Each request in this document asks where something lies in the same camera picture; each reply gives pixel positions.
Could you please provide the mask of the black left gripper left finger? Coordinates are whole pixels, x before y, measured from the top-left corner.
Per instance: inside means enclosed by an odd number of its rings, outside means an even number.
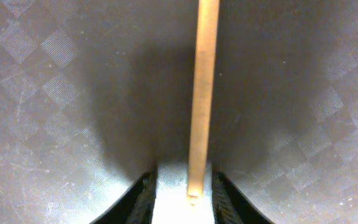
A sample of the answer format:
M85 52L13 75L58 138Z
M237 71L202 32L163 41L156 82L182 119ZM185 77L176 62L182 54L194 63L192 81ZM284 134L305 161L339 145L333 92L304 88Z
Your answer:
M157 177L156 167L143 173L114 205L91 224L151 224Z

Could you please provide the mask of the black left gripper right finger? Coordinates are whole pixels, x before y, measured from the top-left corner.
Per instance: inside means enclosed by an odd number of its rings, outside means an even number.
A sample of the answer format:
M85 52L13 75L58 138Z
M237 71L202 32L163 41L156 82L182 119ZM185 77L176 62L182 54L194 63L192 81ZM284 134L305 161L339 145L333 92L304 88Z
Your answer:
M272 224L225 174L213 171L212 203L215 224Z

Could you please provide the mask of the wooden chopstick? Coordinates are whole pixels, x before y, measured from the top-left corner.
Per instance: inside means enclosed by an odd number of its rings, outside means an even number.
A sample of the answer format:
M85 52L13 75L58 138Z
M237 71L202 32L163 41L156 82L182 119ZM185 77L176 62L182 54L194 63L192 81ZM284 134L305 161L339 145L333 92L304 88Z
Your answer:
M213 99L219 0L200 0L195 49L187 198L196 206L203 197Z

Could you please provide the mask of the dark brown serving tray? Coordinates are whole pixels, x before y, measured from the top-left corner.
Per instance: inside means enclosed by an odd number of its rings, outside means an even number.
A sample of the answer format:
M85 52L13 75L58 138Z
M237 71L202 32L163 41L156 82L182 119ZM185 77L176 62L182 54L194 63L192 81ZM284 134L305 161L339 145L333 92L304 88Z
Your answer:
M0 223L91 223L157 168L188 223L197 1L0 1ZM221 1L222 172L274 223L358 223L358 1Z

